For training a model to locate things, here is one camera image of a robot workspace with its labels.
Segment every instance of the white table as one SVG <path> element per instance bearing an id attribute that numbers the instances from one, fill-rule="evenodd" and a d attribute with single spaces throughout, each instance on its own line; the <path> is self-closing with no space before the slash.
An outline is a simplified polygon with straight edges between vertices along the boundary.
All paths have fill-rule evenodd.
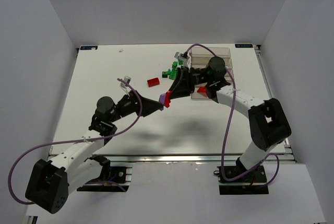
<path id="1" fill-rule="evenodd" d="M 131 85 L 144 97 L 158 100 L 168 91 L 172 80 L 161 78 L 171 68 L 175 52 L 184 52 L 189 44 L 100 45 L 97 50 L 80 50 L 54 142 L 81 138 L 94 114 L 97 100 L 110 96 L 117 102 L 123 95 L 117 78 L 132 78 Z M 245 93 L 268 99 L 265 82 L 253 48 L 237 49 L 234 44 L 207 44 L 230 48 L 236 86 Z M 149 88 L 146 80 L 158 77 L 160 85 Z M 190 97 L 172 100 L 171 106 L 141 118 L 128 132 L 115 137 L 97 154 L 171 155 L 218 154 L 221 152 L 230 108 L 213 101 L 194 101 Z M 136 115 L 115 122 L 126 128 Z M 234 112 L 227 154 L 241 154 L 251 142 L 249 122 Z M 52 155 L 68 145 L 56 145 Z M 284 152 L 283 144 L 274 152 Z"/>
<path id="2" fill-rule="evenodd" d="M 126 193 L 73 192 L 51 215 L 33 205 L 37 224 L 312 224 L 324 222 L 305 165 L 284 164 L 268 195 L 219 195 L 215 164 L 138 163 Z M 276 165 L 265 165 L 271 177 Z"/>

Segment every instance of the purple object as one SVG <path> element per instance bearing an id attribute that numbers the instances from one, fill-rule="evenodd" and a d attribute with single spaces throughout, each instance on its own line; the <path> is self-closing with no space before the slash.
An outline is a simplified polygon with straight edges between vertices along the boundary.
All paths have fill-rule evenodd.
<path id="1" fill-rule="evenodd" d="M 159 97 L 159 103 L 164 105 L 164 104 L 165 104 L 165 98 L 166 98 L 166 94 L 165 94 L 165 93 L 163 93 L 162 95 L 160 95 L 160 97 Z"/>

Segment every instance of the green lego brick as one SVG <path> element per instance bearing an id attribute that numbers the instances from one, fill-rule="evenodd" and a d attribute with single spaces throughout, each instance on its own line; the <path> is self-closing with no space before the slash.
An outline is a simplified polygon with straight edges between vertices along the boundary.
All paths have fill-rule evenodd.
<path id="1" fill-rule="evenodd" d="M 169 79 L 175 80 L 176 74 L 177 74 L 177 71 L 176 70 L 172 70 L 172 72 L 171 72 L 171 74 L 169 76 Z"/>
<path id="2" fill-rule="evenodd" d="M 172 69 L 175 70 L 177 68 L 177 61 L 174 61 L 172 64 Z"/>

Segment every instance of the gray wall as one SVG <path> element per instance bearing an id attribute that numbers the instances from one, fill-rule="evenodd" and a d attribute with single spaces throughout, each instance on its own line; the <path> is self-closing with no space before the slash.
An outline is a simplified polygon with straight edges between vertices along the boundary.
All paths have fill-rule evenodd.
<path id="1" fill-rule="evenodd" d="M 50 0 L 81 44 L 260 44 L 285 0 Z"/>
<path id="2" fill-rule="evenodd" d="M 75 48 L 49 0 L 0 0 L 1 223 L 21 223 L 25 206 L 9 195 L 10 166 L 24 151 L 52 140 Z M 14 190 L 24 199 L 36 151 L 21 162 Z"/>
<path id="3" fill-rule="evenodd" d="M 287 0 L 262 46 L 270 86 L 292 126 L 328 223 L 334 223 L 334 0 Z"/>

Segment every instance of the clear plastic container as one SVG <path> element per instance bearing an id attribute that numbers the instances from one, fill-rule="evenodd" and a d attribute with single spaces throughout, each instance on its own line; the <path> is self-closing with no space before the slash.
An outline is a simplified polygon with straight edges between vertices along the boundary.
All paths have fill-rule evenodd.
<path id="1" fill-rule="evenodd" d="M 221 57 L 225 61 L 226 68 L 230 71 L 232 77 L 234 77 L 233 74 L 233 65 L 232 65 L 232 59 L 231 59 L 231 52 L 229 48 L 209 48 L 212 50 L 218 57 Z M 191 59 L 191 67 L 193 68 L 205 68 L 206 65 L 209 63 L 209 60 L 212 58 L 212 54 L 200 46 L 195 46 L 190 51 L 190 57 Z M 227 82 L 231 82 L 231 78 L 228 73 L 225 74 L 225 79 Z M 209 100 L 209 98 L 202 93 L 198 93 L 197 89 L 199 87 L 203 87 L 206 84 L 200 84 L 195 86 L 195 91 L 192 93 L 192 99 L 195 100 Z"/>
<path id="2" fill-rule="evenodd" d="M 231 52 L 229 48 L 209 48 L 212 50 L 218 57 L 221 57 L 225 61 L 225 65 L 228 69 L 232 69 L 232 60 L 231 60 Z M 212 54 L 200 46 L 195 46 L 190 51 L 190 56 L 192 58 L 192 65 L 203 65 L 209 62 L 212 58 Z"/>

